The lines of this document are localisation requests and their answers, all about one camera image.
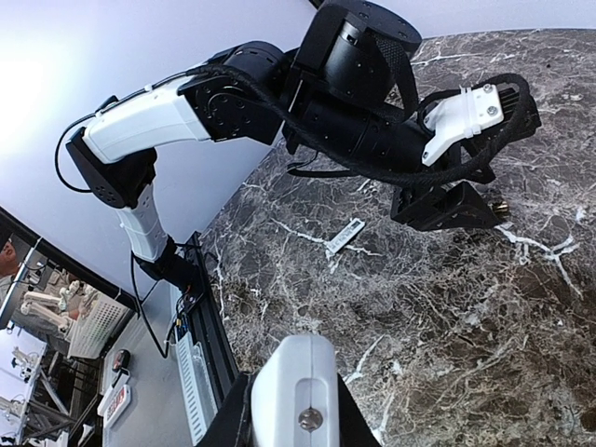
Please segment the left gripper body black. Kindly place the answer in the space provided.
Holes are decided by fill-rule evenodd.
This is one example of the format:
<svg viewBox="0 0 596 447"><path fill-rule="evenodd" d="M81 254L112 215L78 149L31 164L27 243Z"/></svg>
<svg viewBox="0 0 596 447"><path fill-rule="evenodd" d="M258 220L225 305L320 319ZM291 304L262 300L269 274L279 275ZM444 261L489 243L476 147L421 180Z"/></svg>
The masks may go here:
<svg viewBox="0 0 596 447"><path fill-rule="evenodd" d="M494 212L468 182L487 184L494 180L487 166L474 171L452 187L395 187L390 219L398 224L492 224Z"/></svg>

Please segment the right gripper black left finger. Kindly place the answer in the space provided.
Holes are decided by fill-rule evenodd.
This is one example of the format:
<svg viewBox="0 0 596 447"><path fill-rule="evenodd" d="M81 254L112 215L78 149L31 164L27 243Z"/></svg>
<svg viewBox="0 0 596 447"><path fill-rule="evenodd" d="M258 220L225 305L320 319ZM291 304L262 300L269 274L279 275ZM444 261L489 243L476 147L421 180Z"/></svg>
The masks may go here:
<svg viewBox="0 0 596 447"><path fill-rule="evenodd" d="M252 446L251 391L255 375L242 372L198 447Z"/></svg>

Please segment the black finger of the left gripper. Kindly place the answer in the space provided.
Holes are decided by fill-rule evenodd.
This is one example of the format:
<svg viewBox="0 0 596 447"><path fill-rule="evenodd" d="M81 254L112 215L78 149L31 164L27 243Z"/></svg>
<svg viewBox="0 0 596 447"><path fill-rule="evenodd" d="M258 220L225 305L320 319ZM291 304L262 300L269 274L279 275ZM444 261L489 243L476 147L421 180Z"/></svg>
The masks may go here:
<svg viewBox="0 0 596 447"><path fill-rule="evenodd" d="M400 223L417 231L468 228L488 229L498 218L468 182L400 189Z"/></svg>

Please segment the white remote control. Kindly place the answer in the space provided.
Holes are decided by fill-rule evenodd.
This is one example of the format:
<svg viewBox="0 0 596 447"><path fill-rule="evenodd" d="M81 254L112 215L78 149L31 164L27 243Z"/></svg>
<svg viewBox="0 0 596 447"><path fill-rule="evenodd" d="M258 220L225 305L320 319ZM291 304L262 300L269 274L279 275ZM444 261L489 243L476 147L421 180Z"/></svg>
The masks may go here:
<svg viewBox="0 0 596 447"><path fill-rule="evenodd" d="M251 389L257 446L338 446L339 390L332 343L315 334L284 338Z"/></svg>

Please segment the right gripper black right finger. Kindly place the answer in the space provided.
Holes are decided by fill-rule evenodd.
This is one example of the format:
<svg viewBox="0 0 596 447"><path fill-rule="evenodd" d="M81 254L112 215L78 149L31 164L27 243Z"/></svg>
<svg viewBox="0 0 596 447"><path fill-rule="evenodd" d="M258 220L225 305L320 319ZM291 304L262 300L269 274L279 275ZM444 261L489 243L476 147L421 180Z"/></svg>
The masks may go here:
<svg viewBox="0 0 596 447"><path fill-rule="evenodd" d="M338 377L338 408L341 447L380 447L345 381Z"/></svg>

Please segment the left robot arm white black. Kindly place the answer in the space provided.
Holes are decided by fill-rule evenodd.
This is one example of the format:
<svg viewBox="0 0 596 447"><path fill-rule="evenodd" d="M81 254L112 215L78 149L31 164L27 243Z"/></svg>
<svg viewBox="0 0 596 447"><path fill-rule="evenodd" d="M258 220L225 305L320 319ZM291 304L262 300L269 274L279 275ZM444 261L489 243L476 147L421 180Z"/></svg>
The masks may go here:
<svg viewBox="0 0 596 447"><path fill-rule="evenodd" d="M263 41L129 94L111 97L60 136L85 192L113 208L131 262L183 291L196 269L179 254L154 202L157 149L185 141L278 135L340 165L338 177L393 183L392 218L419 231L490 228L496 213L475 190L494 179L481 161L506 121L500 84L421 102L411 59L422 42L403 17L369 1L324 1L301 45Z"/></svg>

